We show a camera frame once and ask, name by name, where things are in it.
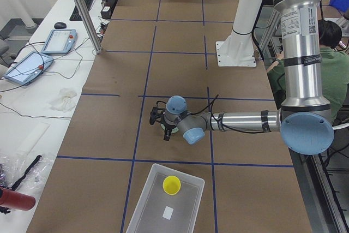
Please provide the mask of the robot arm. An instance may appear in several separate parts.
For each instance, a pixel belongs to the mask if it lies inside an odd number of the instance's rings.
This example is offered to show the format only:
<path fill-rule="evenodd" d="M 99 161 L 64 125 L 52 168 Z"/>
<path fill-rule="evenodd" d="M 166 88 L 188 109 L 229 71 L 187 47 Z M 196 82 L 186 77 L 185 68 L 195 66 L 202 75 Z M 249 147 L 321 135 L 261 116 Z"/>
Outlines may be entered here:
<path fill-rule="evenodd" d="M 153 109 L 150 123 L 160 123 L 164 138 L 173 131 L 194 144 L 208 130 L 259 134 L 280 132 L 291 150 L 305 155 L 324 152 L 332 144 L 334 129 L 330 102 L 323 96 L 317 8 L 321 0 L 273 0 L 280 14 L 279 30 L 284 56 L 279 74 L 268 78 L 276 111 L 212 113 L 207 106 L 197 113 L 187 109 L 181 96 L 171 97 L 164 109 Z M 236 22 L 225 41 L 216 43 L 221 66 L 253 66 L 250 35 L 262 0 L 239 0 Z"/>

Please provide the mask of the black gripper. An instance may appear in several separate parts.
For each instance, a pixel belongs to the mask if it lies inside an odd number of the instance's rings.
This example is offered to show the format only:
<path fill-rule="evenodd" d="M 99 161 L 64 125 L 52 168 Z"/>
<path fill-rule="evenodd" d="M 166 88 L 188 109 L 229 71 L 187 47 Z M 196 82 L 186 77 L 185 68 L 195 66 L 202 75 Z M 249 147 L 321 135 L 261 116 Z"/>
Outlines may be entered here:
<path fill-rule="evenodd" d="M 173 124 L 168 124 L 166 122 L 162 124 L 162 129 L 164 130 L 165 141 L 169 141 L 171 138 L 171 134 L 176 132 L 176 126 Z"/>

